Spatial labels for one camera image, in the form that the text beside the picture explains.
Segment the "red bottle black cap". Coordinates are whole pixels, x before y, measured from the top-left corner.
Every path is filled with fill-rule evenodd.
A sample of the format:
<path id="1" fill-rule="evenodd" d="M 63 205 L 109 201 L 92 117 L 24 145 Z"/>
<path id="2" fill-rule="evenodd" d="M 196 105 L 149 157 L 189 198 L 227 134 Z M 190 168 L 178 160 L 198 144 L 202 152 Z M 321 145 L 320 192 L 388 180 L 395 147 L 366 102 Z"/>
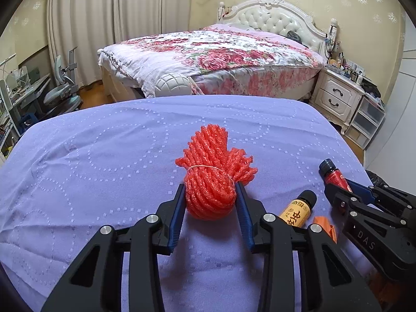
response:
<path id="1" fill-rule="evenodd" d="M 331 159 L 325 159 L 319 164 L 319 174 L 325 185 L 336 185 L 346 191 L 352 192 L 350 185 L 342 172 L 335 166 Z"/>

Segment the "yellow label brown bottle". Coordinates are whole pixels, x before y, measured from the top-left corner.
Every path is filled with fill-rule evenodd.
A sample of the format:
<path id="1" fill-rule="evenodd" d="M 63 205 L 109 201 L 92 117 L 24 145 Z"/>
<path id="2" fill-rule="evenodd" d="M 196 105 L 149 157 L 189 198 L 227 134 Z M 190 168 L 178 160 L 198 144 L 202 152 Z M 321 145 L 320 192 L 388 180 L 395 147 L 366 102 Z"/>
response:
<path id="1" fill-rule="evenodd" d="M 287 205 L 279 217 L 288 225 L 297 228 L 303 227 L 310 217 L 316 202 L 316 194 L 311 190 L 305 190 Z"/>

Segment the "orange-red foam net ball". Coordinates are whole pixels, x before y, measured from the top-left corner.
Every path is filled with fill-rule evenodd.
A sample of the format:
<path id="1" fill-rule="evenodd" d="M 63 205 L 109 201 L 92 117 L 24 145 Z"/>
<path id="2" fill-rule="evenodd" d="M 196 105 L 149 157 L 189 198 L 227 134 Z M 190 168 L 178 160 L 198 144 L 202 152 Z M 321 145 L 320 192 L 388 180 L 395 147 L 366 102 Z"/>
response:
<path id="1" fill-rule="evenodd" d="M 185 200 L 189 214 L 198 220 L 215 221 L 232 212 L 236 203 L 235 183 L 249 184 L 258 169 L 244 149 L 228 148 L 226 128 L 202 126 L 175 160 L 186 171 Z"/>

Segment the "black bag lined trash bin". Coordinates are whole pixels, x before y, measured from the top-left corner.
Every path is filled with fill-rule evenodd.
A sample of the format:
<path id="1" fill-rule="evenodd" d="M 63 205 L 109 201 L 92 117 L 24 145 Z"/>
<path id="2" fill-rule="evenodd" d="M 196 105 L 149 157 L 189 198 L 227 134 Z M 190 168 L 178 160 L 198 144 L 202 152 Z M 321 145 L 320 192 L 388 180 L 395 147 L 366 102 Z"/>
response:
<path id="1" fill-rule="evenodd" d="M 376 173 L 373 173 L 372 171 L 366 170 L 366 173 L 371 180 L 374 187 L 384 187 L 387 186 L 387 183 Z"/>

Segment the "white sliding wardrobe door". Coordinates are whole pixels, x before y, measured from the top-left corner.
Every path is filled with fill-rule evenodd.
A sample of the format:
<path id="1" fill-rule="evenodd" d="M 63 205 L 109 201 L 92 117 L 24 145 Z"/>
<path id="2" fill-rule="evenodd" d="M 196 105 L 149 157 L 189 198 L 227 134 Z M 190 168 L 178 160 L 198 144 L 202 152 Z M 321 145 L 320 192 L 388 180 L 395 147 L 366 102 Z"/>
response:
<path id="1" fill-rule="evenodd" d="M 398 76 L 385 120 L 367 147 L 365 167 L 393 187 L 415 189 L 415 26 L 408 16 Z"/>

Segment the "white two-drawer nightstand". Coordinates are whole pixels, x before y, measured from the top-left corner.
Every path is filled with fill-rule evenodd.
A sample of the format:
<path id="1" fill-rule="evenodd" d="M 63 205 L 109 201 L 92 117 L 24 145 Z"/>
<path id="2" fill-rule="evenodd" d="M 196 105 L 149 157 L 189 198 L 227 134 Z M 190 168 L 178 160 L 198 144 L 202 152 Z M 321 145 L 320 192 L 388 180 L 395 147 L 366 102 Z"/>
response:
<path id="1" fill-rule="evenodd" d="M 344 134 L 364 95 L 361 86 L 325 67 L 319 72 L 310 105 Z"/>

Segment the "black clothes pile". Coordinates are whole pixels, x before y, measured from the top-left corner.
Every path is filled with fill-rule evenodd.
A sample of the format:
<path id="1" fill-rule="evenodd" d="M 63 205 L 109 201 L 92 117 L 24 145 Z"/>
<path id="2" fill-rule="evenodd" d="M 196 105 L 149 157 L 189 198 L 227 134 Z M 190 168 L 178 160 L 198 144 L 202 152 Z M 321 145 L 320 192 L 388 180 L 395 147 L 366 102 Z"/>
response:
<path id="1" fill-rule="evenodd" d="M 363 78 L 361 81 L 361 88 L 365 91 L 366 94 L 371 95 L 375 99 L 381 98 L 381 93 L 378 87 L 369 79 Z"/>

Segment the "purple dotted tablecloth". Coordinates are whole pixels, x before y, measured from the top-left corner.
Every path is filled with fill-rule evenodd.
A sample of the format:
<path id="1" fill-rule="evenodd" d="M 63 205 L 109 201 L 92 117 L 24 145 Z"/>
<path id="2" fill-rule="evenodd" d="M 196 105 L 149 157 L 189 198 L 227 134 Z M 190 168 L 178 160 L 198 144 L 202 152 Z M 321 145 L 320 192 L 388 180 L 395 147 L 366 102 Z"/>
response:
<path id="1" fill-rule="evenodd" d="M 203 125 L 224 127 L 229 147 L 257 169 L 248 194 L 280 213 L 304 190 L 314 216 L 342 222 L 324 196 L 319 164 L 370 180 L 339 133 L 299 101 L 257 96 L 168 96 L 113 103 L 31 127 L 1 167 L 1 265 L 39 311 L 71 261 L 103 225 L 134 225 L 172 199 L 185 171 L 175 164 Z"/>

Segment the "bottles clutter on nightstand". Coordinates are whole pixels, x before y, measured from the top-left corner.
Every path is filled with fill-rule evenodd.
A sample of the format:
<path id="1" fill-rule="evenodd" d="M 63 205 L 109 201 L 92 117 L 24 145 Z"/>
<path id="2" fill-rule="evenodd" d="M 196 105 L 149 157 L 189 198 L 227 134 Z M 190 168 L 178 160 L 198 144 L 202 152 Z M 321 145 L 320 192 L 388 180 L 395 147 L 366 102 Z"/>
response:
<path id="1" fill-rule="evenodd" d="M 327 66 L 335 73 L 346 77 L 357 85 L 361 85 L 365 77 L 365 70 L 355 62 L 348 60 L 339 49 L 339 41 L 330 37 L 325 39 L 325 54 L 327 56 Z"/>

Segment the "black item on bed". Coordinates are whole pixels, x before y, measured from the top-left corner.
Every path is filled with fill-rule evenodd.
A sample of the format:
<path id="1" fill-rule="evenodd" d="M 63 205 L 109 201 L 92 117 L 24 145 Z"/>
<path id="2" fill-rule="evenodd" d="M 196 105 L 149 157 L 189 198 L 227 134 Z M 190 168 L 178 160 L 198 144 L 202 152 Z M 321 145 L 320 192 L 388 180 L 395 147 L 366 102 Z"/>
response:
<path id="1" fill-rule="evenodd" d="M 303 43 L 303 41 L 302 41 L 302 39 L 301 39 L 300 35 L 299 35 L 299 34 L 297 34 L 297 33 L 296 33 L 296 32 L 294 32 L 294 31 L 292 31 L 292 30 L 287 31 L 287 34 L 285 35 L 285 37 L 286 37 L 287 39 L 290 39 L 290 40 L 292 40 L 292 41 L 294 41 L 294 42 L 297 42 L 298 44 L 301 44 L 301 45 L 303 45 L 304 47 L 307 47 L 307 48 L 308 48 L 308 46 L 307 46 L 306 44 L 304 44 L 304 43 Z"/>

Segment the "floral pink quilt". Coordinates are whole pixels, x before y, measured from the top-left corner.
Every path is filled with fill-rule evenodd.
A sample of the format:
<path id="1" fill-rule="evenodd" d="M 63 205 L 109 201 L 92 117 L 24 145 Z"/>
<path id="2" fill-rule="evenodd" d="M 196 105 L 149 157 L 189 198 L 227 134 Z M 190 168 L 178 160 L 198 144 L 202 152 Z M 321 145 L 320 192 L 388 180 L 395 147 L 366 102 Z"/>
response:
<path id="1" fill-rule="evenodd" d="M 317 52 L 281 35 L 215 24 L 112 44 L 98 64 L 146 98 L 236 94 L 281 98 L 324 67 Z"/>

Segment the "grey office chair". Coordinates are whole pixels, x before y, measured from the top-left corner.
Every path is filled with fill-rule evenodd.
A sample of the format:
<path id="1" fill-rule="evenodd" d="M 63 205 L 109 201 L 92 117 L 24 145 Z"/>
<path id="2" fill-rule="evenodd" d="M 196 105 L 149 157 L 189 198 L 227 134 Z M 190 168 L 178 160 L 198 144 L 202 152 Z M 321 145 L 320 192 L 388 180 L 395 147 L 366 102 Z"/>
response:
<path id="1" fill-rule="evenodd" d="M 56 87 L 50 90 L 44 97 L 44 105 L 51 107 L 44 120 L 63 115 L 78 110 L 82 106 L 82 98 L 78 94 L 79 85 L 75 79 L 75 62 L 74 47 L 68 52 L 68 65 L 62 66 L 62 57 L 58 55 L 54 63 L 54 76 L 56 79 Z"/>

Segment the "cluttered desk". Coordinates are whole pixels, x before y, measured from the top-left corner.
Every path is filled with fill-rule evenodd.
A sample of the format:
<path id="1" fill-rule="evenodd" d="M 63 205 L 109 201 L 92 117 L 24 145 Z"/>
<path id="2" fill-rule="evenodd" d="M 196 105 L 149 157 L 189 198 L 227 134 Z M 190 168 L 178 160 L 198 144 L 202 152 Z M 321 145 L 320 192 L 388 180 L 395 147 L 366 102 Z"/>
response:
<path id="1" fill-rule="evenodd" d="M 41 113 L 37 99 L 51 82 L 49 73 L 31 82 L 26 66 L 7 70 L 7 64 L 15 57 L 16 53 L 13 53 L 1 62 L 1 164 L 6 161 L 28 127 L 35 122 L 31 118 L 35 115 L 30 113 L 29 124 L 24 123 L 24 110 L 33 106 L 35 111 Z"/>

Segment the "white bed tufted headboard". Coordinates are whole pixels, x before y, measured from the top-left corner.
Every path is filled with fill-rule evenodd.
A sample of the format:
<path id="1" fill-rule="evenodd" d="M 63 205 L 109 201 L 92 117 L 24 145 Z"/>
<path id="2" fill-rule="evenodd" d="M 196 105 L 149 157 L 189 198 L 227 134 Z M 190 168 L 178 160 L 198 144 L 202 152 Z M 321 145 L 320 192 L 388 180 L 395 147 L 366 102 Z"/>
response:
<path id="1" fill-rule="evenodd" d="M 97 52 L 98 64 L 115 101 L 207 94 L 303 100 L 337 26 L 332 20 L 322 32 L 284 0 L 220 4 L 213 25 L 109 45 Z"/>

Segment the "beige curtains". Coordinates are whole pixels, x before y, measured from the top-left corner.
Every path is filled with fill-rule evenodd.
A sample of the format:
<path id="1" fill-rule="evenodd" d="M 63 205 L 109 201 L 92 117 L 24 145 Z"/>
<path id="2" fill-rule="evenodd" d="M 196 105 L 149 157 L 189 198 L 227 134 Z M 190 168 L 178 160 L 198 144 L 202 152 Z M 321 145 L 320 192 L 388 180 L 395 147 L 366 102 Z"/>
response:
<path id="1" fill-rule="evenodd" d="M 75 52 L 77 83 L 100 80 L 98 49 L 136 37 L 187 30 L 191 0 L 47 0 L 50 57 Z"/>

